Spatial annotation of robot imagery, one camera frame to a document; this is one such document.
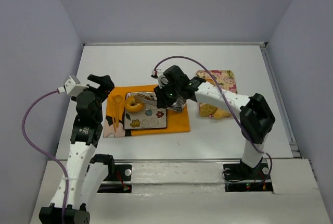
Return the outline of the metal tongs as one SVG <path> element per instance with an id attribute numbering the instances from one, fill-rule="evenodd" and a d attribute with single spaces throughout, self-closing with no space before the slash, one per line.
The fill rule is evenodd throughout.
<path id="1" fill-rule="evenodd" d="M 157 99 L 153 95 L 147 96 L 141 93 L 137 93 L 135 96 L 137 99 L 140 99 L 143 103 L 157 107 Z M 167 109 L 173 111 L 172 106 L 168 107 Z"/>

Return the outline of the golden bagel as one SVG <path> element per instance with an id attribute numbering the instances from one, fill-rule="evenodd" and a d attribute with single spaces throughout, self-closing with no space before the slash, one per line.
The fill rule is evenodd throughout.
<path id="1" fill-rule="evenodd" d="M 143 110 L 145 104 L 136 96 L 129 96 L 125 100 L 124 107 L 129 113 L 138 113 Z"/>

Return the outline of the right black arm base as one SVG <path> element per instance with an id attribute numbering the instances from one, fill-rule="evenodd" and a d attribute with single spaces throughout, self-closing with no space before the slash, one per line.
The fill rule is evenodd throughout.
<path id="1" fill-rule="evenodd" d="M 225 182 L 225 192 L 273 192 L 271 177 L 268 175 L 267 163 L 262 163 L 250 175 L 245 175 L 240 170 L 238 163 L 226 163 L 221 173 Z"/>

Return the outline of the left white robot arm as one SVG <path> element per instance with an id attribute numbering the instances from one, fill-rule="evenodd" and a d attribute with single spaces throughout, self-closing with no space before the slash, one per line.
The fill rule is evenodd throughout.
<path id="1" fill-rule="evenodd" d="M 97 88 L 69 76 L 59 93 L 76 102 L 76 117 L 70 137 L 69 156 L 58 189 L 49 206 L 39 213 L 41 223 L 89 223 L 89 205 L 108 174 L 114 173 L 111 155 L 96 154 L 103 131 L 102 104 L 114 89 L 109 76 L 89 75 Z"/>

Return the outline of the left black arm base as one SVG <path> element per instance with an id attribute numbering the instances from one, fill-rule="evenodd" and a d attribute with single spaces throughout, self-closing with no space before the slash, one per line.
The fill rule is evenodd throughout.
<path id="1" fill-rule="evenodd" d="M 132 165 L 116 164 L 114 173 L 108 174 L 98 189 L 98 193 L 132 193 Z"/>

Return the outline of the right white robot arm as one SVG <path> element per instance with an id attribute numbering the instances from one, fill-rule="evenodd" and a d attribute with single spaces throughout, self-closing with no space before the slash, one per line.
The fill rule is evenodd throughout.
<path id="1" fill-rule="evenodd" d="M 240 171 L 250 175 L 258 170 L 266 137 L 275 123 L 264 96 L 258 93 L 254 96 L 239 95 L 200 77 L 190 79 L 177 65 L 165 71 L 154 70 L 151 76 L 158 80 L 158 86 L 154 89 L 158 108 L 168 108 L 183 98 L 228 110 L 236 118 L 246 139 Z"/>

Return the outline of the triangular pastry bread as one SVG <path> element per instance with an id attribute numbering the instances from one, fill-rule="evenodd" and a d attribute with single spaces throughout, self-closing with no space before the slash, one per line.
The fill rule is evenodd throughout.
<path id="1" fill-rule="evenodd" d="M 231 117 L 231 113 L 225 110 L 222 110 L 218 108 L 215 113 L 213 114 L 214 119 L 223 119 L 223 118 L 228 118 Z"/>

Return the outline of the orange plastic spoon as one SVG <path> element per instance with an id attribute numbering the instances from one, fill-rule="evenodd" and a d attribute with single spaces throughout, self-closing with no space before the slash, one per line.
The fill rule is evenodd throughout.
<path id="1" fill-rule="evenodd" d="M 113 97 L 113 101 L 114 101 L 114 112 L 115 112 L 115 127 L 116 129 L 119 126 L 119 117 L 120 117 L 120 103 L 123 101 L 123 97 L 121 95 L 115 95 Z"/>

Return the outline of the small metal cup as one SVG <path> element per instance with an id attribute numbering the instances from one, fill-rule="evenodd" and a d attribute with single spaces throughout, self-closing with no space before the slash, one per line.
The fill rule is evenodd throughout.
<path id="1" fill-rule="evenodd" d="M 175 103 L 172 105 L 172 109 L 175 112 L 182 113 L 186 106 L 186 100 L 183 98 L 178 98 Z"/>

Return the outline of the square floral plate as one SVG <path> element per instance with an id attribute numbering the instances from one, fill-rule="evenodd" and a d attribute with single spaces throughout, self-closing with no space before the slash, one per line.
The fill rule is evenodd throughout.
<path id="1" fill-rule="evenodd" d="M 153 95 L 154 92 L 129 92 L 126 94 L 126 99 L 129 96 L 135 96 L 137 93 L 144 95 Z M 129 113 L 124 109 L 123 127 L 124 130 L 147 130 L 147 129 L 165 129 L 167 127 L 167 110 L 158 109 L 156 106 L 145 104 L 142 111 L 138 113 Z"/>

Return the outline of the orange cartoon placemat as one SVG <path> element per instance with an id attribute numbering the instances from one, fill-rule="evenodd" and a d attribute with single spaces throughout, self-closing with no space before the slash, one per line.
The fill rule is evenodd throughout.
<path id="1" fill-rule="evenodd" d="M 188 118 L 187 108 L 184 108 L 182 113 L 177 113 L 171 110 L 167 110 L 167 127 L 165 129 L 147 129 L 147 130 L 124 130 L 123 119 L 124 119 L 124 103 L 126 100 L 126 94 L 129 92 L 153 92 L 156 85 L 142 85 L 142 86 L 126 86 L 116 87 L 109 94 L 107 99 L 105 123 L 104 123 L 104 137 L 105 138 L 119 138 L 124 136 L 138 136 L 147 134 L 164 134 L 164 133 L 178 133 L 178 132 L 189 132 L 190 123 Z M 116 129 L 115 123 L 115 112 L 114 112 L 114 101 L 115 95 L 121 95 L 123 101 L 120 103 L 120 117 L 119 126 Z"/>

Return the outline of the green speckled cookie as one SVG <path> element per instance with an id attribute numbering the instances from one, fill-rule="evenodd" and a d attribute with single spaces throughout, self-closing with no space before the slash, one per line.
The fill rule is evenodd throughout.
<path id="1" fill-rule="evenodd" d="M 199 105 L 199 116 L 200 117 L 210 117 L 214 115 L 217 111 L 217 107 L 209 104 L 200 104 Z"/>

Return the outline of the floral rectangular tray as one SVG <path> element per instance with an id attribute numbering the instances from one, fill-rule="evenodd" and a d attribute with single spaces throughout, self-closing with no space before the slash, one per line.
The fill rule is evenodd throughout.
<path id="1" fill-rule="evenodd" d="M 231 70 L 210 70 L 210 72 L 215 77 L 219 86 L 222 89 L 231 91 L 233 93 L 237 93 L 237 85 L 236 85 L 235 76 Z M 203 78 L 206 81 L 210 82 L 211 84 L 215 85 L 215 82 L 208 75 L 208 73 L 204 70 L 198 70 L 196 72 L 196 76 Z"/>

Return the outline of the metal table rail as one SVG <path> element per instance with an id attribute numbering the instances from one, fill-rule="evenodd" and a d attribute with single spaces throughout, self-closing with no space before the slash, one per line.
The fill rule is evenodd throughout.
<path id="1" fill-rule="evenodd" d="M 276 160 L 296 160 L 303 159 L 302 157 L 292 157 L 292 158 L 272 158 L 272 161 Z M 116 159 L 114 158 L 116 163 L 204 163 L 204 162 L 212 162 L 212 163 L 228 163 L 228 162 L 238 162 L 240 158 L 192 158 L 192 159 Z"/>

